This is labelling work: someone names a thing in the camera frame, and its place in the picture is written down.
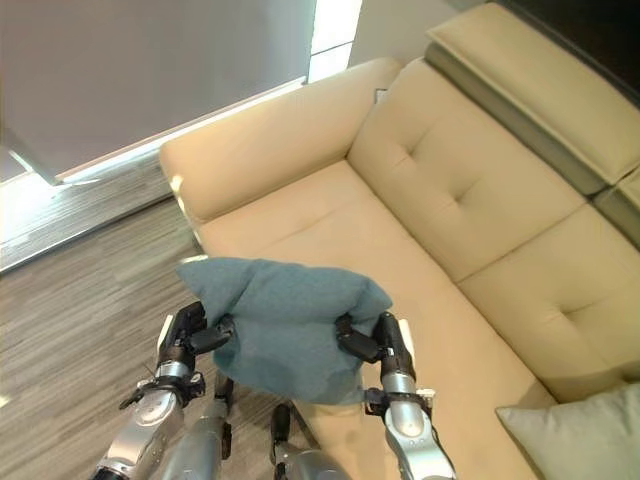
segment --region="headrest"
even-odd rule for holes
[[[428,34],[426,60],[583,194],[640,164],[640,111],[505,8],[482,5]]]

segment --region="blue-green cushion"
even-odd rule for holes
[[[178,273],[202,301],[210,324],[234,316],[236,335],[214,353],[238,383],[312,403],[362,401],[361,361],[339,350],[344,313],[371,334],[391,306],[372,280],[339,268],[239,258],[189,262]]]

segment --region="white wall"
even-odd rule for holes
[[[407,63],[429,43],[428,28],[484,3],[482,0],[363,0],[350,65],[390,56]]]

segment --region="wall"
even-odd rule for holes
[[[0,0],[3,122],[61,173],[306,75],[314,5]]]
[[[363,0],[350,65],[390,56],[407,63],[428,44],[425,31],[482,0]]]

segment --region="sofa cushion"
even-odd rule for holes
[[[429,36],[427,59],[582,193],[640,164],[640,111],[508,10],[483,5]]]
[[[460,478],[536,478],[494,408],[553,398],[511,348],[342,161],[223,215],[199,230],[210,255],[344,267],[370,276],[409,320],[421,386],[438,391],[435,425]],[[379,385],[375,369],[367,385]],[[399,478],[382,422],[361,407],[299,408],[354,480]]]
[[[640,249],[640,169],[600,193],[594,204]]]
[[[640,254],[593,207],[460,287],[557,399],[640,380]]]
[[[496,413],[547,480],[640,478],[640,384],[548,409]]]
[[[584,203],[422,60],[400,72],[348,159],[456,281]]]

